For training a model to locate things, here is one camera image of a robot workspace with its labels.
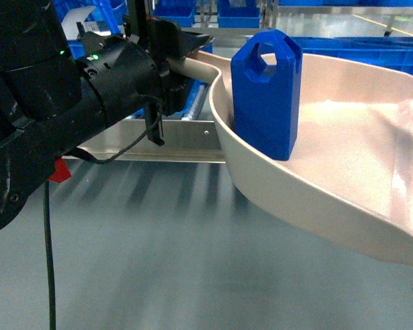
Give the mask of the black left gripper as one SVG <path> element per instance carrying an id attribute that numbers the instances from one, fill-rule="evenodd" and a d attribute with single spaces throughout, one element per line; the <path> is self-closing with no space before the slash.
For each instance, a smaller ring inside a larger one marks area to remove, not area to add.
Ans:
<path id="1" fill-rule="evenodd" d="M 123 17 L 128 54 L 130 85 L 135 93 L 129 96 L 130 114 L 143 110 L 145 130 L 130 145 L 144 138 L 162 146 L 162 119 L 182 111 L 189 97 L 193 80 L 171 70 L 170 59 L 183 59 L 213 42 L 213 36 L 185 32 L 178 23 L 151 14 L 146 1 L 128 1 Z"/>

